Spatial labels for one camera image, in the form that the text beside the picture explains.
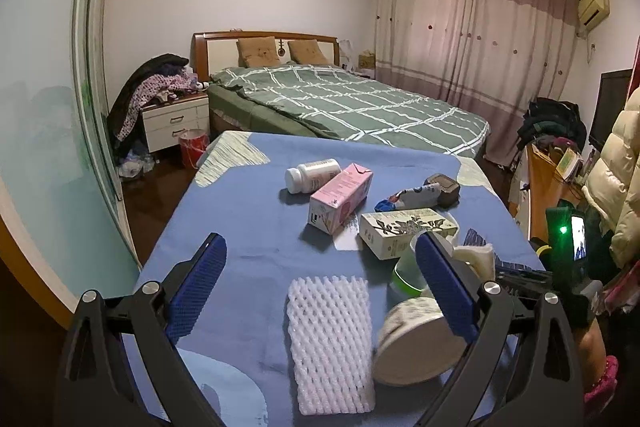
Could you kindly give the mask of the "person's right hand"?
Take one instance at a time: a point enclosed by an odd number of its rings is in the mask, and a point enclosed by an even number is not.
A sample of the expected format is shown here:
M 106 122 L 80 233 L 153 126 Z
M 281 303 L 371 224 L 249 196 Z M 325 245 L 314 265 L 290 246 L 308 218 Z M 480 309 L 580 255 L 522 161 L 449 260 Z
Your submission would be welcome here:
M 582 385 L 589 389 L 600 381 L 606 369 L 606 351 L 598 320 L 593 319 L 588 329 L 577 329 L 574 340 L 582 371 Z

